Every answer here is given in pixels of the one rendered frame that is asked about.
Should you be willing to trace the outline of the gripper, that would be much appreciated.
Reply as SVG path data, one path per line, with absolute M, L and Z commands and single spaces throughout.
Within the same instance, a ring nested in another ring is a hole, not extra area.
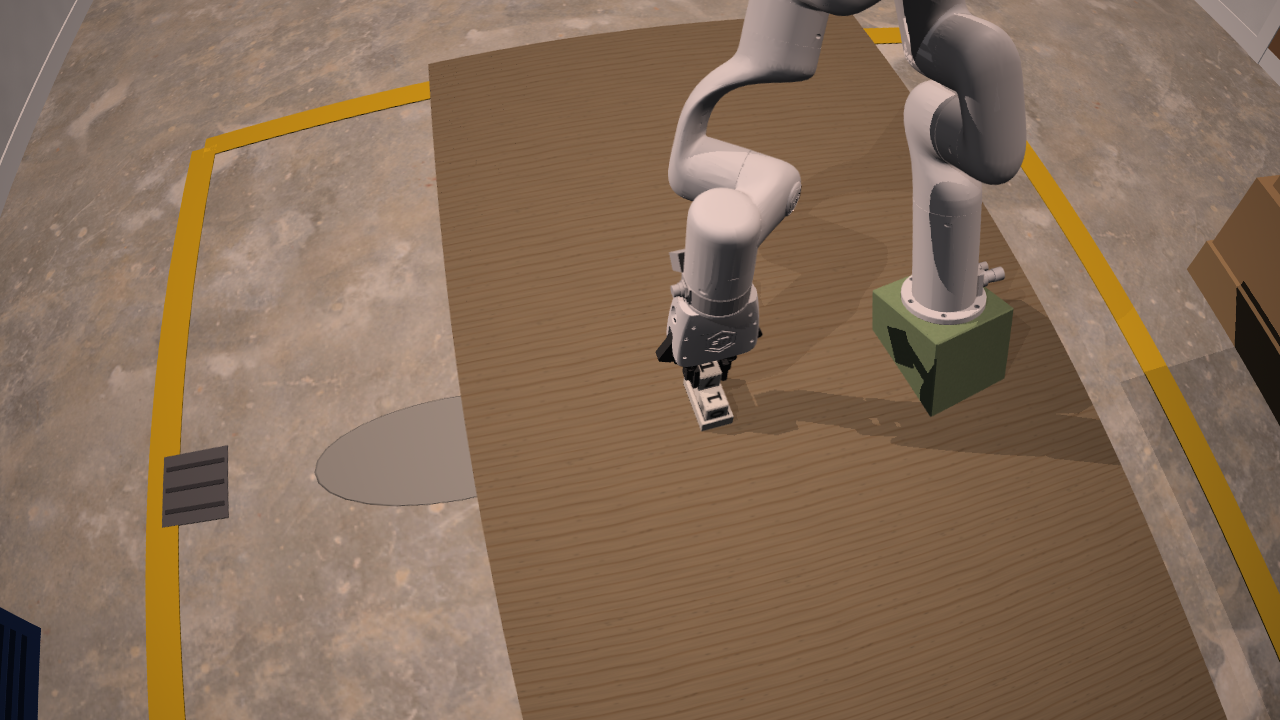
M 721 380 L 727 380 L 731 363 L 737 355 L 753 350 L 762 337 L 755 286 L 753 284 L 748 304 L 728 316 L 699 313 L 686 299 L 675 297 L 666 334 L 667 338 L 657 348 L 658 361 L 684 366 L 684 378 L 690 380 L 692 389 L 699 386 L 698 365 L 705 363 L 717 361 L 722 372 Z

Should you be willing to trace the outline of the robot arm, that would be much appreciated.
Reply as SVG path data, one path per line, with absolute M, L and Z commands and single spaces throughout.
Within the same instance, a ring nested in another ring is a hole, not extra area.
M 672 270 L 682 273 L 669 286 L 673 299 L 710 316 L 739 313 L 759 246 L 801 193 L 788 161 L 707 136 L 716 102 L 748 85 L 810 79 L 829 14 L 854 15 L 879 1 L 749 0 L 737 53 L 700 81 L 678 117 L 668 179 L 692 202 L 685 249 L 669 252 Z M 957 325 L 979 316 L 983 287 L 1005 278 L 1002 266 L 979 263 L 982 183 L 1011 181 L 1025 156 L 1021 60 L 1012 38 L 972 15 L 965 0 L 893 3 L 908 63 L 931 78 L 904 108 L 913 275 L 901 300 L 924 322 Z

